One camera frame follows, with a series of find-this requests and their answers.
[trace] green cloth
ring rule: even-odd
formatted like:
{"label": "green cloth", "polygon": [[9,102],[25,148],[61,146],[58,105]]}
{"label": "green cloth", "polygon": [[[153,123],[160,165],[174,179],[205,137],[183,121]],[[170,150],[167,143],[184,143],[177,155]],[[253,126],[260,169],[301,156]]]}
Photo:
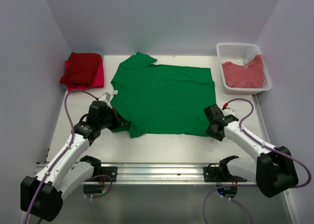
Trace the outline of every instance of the green cloth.
{"label": "green cloth", "polygon": [[118,91],[111,101],[129,123],[115,130],[130,137],[152,134],[208,136],[204,109],[216,104],[210,68],[152,64],[137,53],[119,65],[112,79]]}

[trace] dark red folded cloth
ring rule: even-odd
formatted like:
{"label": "dark red folded cloth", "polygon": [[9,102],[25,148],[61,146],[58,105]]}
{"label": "dark red folded cloth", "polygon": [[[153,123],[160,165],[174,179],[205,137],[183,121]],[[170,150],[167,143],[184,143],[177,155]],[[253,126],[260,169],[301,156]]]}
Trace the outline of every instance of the dark red folded cloth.
{"label": "dark red folded cloth", "polygon": [[60,79],[61,84],[70,87],[91,86],[102,57],[94,53],[71,53],[68,67]]}

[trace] pink cloth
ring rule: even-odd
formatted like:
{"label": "pink cloth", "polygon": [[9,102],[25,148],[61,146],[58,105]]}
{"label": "pink cloth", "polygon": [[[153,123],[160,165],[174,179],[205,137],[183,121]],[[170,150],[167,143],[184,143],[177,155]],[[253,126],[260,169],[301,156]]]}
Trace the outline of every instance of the pink cloth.
{"label": "pink cloth", "polygon": [[231,62],[222,64],[226,84],[236,88],[261,88],[264,80],[262,56],[257,55],[241,66]]}
{"label": "pink cloth", "polygon": [[[68,67],[68,61],[65,61],[65,68],[67,67]],[[67,89],[68,89],[68,92],[70,92],[72,90],[87,90],[91,88],[102,88],[104,87],[104,85],[105,85],[104,66],[103,66],[103,62],[101,61],[97,69],[94,81],[91,86],[78,85],[75,88],[67,86]]]}

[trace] stack of folded clothes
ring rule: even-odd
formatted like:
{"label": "stack of folded clothes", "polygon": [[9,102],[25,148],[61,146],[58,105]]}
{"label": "stack of folded clothes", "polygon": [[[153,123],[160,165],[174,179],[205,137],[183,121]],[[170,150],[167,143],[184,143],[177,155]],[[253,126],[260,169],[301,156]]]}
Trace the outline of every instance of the stack of folded clothes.
{"label": "stack of folded clothes", "polygon": [[65,73],[60,83],[68,91],[102,88],[105,85],[103,60],[95,53],[71,53],[65,61]]}

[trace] robotic arm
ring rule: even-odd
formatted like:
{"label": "robotic arm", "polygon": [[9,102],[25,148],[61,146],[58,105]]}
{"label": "robotic arm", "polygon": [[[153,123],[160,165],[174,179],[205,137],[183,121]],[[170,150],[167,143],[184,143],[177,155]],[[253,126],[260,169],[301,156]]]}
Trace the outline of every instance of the robotic arm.
{"label": "robotic arm", "polygon": [[113,130],[126,122],[106,100],[105,95],[92,102],[88,114],[74,126],[73,143],[70,144],[72,136],[69,136],[62,149],[44,169],[34,178],[26,176],[21,182],[21,209],[27,211],[40,182],[44,180],[30,213],[48,222],[55,219],[63,201],[74,189],[86,179],[101,174],[100,160],[85,156],[71,170],[75,161],[100,136],[102,129]]}
{"label": "robotic arm", "polygon": [[298,177],[293,161],[275,152],[269,151],[264,146],[290,155],[290,151],[282,147],[275,147],[255,134],[250,132],[239,123],[235,117],[235,111],[217,105],[204,109],[210,122],[206,133],[211,137],[222,141],[224,137],[232,140],[247,152],[254,162],[246,161],[238,156],[231,156],[219,163],[221,177],[239,176],[257,184],[260,191],[267,197],[273,197],[282,191],[298,184]]}

